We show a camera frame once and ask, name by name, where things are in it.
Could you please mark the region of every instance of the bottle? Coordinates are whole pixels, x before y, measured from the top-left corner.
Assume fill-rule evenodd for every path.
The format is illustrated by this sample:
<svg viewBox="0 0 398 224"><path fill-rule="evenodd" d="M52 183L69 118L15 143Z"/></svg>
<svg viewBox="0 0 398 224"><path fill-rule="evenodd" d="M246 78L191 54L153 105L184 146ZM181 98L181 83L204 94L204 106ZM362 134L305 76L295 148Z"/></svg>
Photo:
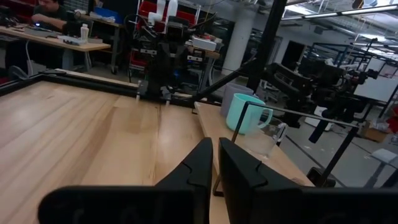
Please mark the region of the bottle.
<svg viewBox="0 0 398 224"><path fill-rule="evenodd" d="M170 0L169 5L167 6L167 15L166 15L166 26L169 21L169 16L177 15L178 9L178 1L177 0Z"/></svg>
<svg viewBox="0 0 398 224"><path fill-rule="evenodd" d="M83 24L82 27L80 28L80 39L84 40L85 43L88 42L88 31L89 31L89 28L88 28L87 24Z"/></svg>

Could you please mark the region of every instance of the ceiling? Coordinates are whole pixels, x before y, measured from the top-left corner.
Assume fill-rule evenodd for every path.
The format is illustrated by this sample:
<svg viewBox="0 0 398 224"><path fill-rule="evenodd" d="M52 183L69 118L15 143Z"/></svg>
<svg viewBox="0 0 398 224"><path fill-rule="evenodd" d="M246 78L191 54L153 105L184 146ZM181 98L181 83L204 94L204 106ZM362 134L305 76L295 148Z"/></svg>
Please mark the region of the ceiling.
<svg viewBox="0 0 398 224"><path fill-rule="evenodd" d="M364 0L364 2L371 2L372 6L377 7L398 4L398 0ZM348 11L353 9L353 3L354 0L314 0L287 6L284 17ZM372 7L371 5L365 4L364 7ZM284 21L284 24L292 22L301 21ZM326 17L310 19L306 22L311 22L323 26L326 29L334 29L348 36L352 36L353 42L369 43L372 38L377 37L379 44L398 45L397 11L358 16ZM391 50L398 51L398 48L391 48Z"/></svg>

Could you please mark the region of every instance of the wood grain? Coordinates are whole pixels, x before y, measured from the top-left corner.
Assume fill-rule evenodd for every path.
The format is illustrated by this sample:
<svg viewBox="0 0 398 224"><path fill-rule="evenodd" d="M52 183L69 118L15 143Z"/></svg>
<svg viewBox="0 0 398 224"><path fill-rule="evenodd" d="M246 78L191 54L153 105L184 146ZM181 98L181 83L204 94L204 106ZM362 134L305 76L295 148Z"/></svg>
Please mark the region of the wood grain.
<svg viewBox="0 0 398 224"><path fill-rule="evenodd" d="M191 109L39 82L0 97L0 223L65 185L154 185L203 138ZM211 198L211 223L228 223Z"/></svg>
<svg viewBox="0 0 398 224"><path fill-rule="evenodd" d="M109 44L91 44L91 43L76 46L76 45L66 44L60 39L37 37L34 35L26 34L23 31L24 31L23 29L16 29L16 28L12 28L12 27L6 28L3 26L0 26L0 33L2 33L2 34L9 34L9 35L21 37L21 38L24 38L27 40L32 40L34 42L39 42L39 43L51 45L51 46L57 46L57 47L65 48L65 49L77 50L80 52L89 52L92 50L108 49L111 47Z"/></svg>
<svg viewBox="0 0 398 224"><path fill-rule="evenodd" d="M213 164L217 174L219 174L219 159L218 159L218 140L225 137L232 138L233 131L230 130L225 118L220 115L220 107L213 106L206 103L195 103L195 108L198 111L200 123L206 137L210 137L213 141ZM267 139L259 138L259 144L265 145ZM238 135L236 138L237 145L245 148L244 136ZM286 156L286 154L278 147L274 146L269 159L259 158L264 164L274 169L276 172L284 175L289 179L298 179L306 186L313 186L312 182L303 174L303 172Z"/></svg>
<svg viewBox="0 0 398 224"><path fill-rule="evenodd" d="M96 75L90 75L90 74L85 74L85 73L80 73L80 72L73 72L73 71L60 69L60 68L57 68L55 70L56 71L60 71L60 72L66 72L66 73L68 73L71 76L92 78L92 79L95 79L95 80L101 80L101 81L106 81L106 82L111 82L111 83L116 83L116 84L121 84L121 85L132 86L132 87L138 88L138 84L135 84L135 83L128 83L128 82L123 82L123 81L119 81L119 80L113 80L113 79L110 79L110 78L99 77L99 76L96 76Z"/></svg>

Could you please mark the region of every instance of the white box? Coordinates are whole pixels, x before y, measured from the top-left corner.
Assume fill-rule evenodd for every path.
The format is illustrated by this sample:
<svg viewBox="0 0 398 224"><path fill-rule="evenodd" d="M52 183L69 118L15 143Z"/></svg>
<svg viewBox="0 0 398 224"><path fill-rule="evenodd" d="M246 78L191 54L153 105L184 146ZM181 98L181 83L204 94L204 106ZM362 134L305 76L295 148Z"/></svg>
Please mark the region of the white box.
<svg viewBox="0 0 398 224"><path fill-rule="evenodd" d="M192 45L199 49L215 51L217 44L211 40L205 40L198 37L192 38Z"/></svg>

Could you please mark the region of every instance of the concrete column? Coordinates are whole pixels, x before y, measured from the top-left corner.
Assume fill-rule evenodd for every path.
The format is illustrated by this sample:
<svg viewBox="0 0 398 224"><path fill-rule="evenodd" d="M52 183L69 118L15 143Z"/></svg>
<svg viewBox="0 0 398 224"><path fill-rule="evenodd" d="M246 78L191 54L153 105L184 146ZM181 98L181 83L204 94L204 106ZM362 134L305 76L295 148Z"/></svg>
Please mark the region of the concrete column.
<svg viewBox="0 0 398 224"><path fill-rule="evenodd" d="M236 6L235 10L235 26L223 65L223 75L229 75L232 73L231 70L237 70L241 66L243 55L253 28L254 18L256 17L257 6Z"/></svg>

